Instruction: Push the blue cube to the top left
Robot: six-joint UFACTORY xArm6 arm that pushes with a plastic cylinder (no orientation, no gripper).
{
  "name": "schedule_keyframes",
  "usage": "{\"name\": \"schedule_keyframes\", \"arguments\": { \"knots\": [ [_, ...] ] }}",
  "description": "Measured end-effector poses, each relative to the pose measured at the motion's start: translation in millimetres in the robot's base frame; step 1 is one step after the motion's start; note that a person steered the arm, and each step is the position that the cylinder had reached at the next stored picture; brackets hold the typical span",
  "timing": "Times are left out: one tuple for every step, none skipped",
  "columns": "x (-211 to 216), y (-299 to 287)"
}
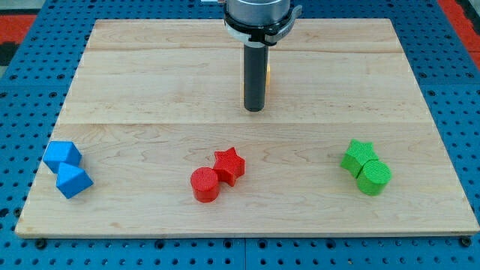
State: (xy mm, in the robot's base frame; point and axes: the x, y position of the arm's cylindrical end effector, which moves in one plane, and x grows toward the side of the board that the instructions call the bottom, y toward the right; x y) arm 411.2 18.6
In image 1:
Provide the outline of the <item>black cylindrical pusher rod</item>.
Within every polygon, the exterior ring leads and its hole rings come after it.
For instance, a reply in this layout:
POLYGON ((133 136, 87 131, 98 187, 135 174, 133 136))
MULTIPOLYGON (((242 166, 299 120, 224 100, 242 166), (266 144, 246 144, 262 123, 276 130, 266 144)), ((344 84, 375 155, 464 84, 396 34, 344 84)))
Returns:
POLYGON ((269 48, 244 45, 244 108, 259 112, 265 106, 269 48))

